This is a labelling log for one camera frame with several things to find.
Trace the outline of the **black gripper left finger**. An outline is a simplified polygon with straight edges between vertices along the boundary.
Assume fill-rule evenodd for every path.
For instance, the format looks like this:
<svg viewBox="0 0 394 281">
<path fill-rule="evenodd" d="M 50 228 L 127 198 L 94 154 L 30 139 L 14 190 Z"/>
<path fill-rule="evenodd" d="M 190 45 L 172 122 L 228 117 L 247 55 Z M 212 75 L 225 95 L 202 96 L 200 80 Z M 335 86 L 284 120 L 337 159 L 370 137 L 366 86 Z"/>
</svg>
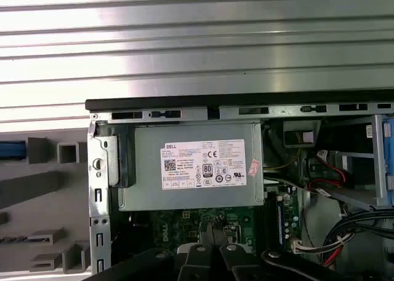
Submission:
<svg viewBox="0 0 394 281">
<path fill-rule="evenodd" d="M 218 224 L 210 221 L 199 243 L 188 243 L 183 253 L 152 248 L 91 276 L 92 280 L 210 280 Z"/>
</svg>

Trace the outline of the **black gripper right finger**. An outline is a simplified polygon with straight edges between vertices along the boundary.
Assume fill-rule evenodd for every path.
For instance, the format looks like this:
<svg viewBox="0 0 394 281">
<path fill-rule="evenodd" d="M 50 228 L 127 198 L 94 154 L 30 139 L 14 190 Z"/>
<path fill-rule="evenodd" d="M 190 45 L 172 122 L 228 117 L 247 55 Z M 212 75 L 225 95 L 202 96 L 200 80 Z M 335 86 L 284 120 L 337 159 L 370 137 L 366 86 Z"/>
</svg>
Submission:
<svg viewBox="0 0 394 281">
<path fill-rule="evenodd" d="M 219 260 L 232 280 L 350 280 L 286 251 L 265 250 L 260 255 L 228 241 L 221 221 L 214 222 L 214 243 Z"/>
</svg>

